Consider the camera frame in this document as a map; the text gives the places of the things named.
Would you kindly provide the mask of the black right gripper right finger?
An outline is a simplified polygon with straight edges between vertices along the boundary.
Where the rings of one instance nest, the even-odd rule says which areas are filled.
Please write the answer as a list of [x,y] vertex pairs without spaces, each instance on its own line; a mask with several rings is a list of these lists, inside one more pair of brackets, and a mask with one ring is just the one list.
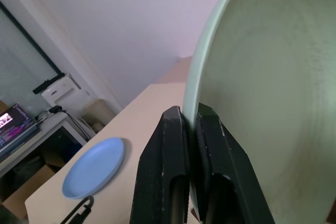
[[201,223],[274,223],[248,155],[213,108],[199,104],[191,139]]

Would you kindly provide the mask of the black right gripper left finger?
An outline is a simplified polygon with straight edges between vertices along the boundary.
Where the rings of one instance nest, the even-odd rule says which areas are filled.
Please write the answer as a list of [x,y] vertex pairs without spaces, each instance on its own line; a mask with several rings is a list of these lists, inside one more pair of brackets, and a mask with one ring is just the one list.
[[186,223],[190,163],[179,106],[161,115],[138,163],[130,223]]

